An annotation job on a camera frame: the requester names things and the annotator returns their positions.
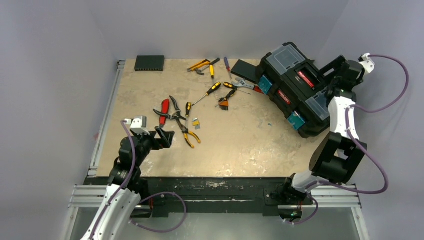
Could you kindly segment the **black tool box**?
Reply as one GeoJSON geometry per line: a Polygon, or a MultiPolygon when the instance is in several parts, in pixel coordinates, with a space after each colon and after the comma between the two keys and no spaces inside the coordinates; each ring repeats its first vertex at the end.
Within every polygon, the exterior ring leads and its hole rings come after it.
{"type": "Polygon", "coordinates": [[[260,60],[255,81],[302,138],[316,137],[329,128],[325,97],[329,83],[293,42],[283,43],[260,60]]]}

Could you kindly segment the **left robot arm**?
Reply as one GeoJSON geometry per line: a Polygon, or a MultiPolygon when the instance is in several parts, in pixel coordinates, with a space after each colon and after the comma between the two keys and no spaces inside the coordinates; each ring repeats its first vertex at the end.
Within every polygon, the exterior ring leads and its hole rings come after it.
{"type": "Polygon", "coordinates": [[[127,136],[120,142],[102,203],[83,240],[119,239],[136,205],[149,199],[147,182],[141,179],[141,164],[151,151],[169,149],[175,135],[158,126],[154,131],[130,128],[125,132],[127,136]]]}

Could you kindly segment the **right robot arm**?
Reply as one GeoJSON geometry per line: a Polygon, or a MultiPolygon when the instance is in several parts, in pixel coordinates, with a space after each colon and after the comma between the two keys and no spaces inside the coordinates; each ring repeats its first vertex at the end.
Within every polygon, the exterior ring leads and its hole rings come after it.
{"type": "Polygon", "coordinates": [[[374,68],[370,53],[365,53],[357,61],[341,55],[319,70],[319,75],[328,83],[325,98],[330,117],[329,133],[312,154],[308,170],[294,173],[278,190],[284,202],[301,202],[308,191],[319,185],[340,187],[351,180],[365,156],[360,148],[368,146],[363,142],[355,144],[354,141],[360,139],[355,117],[346,111],[357,102],[354,87],[374,68]]]}

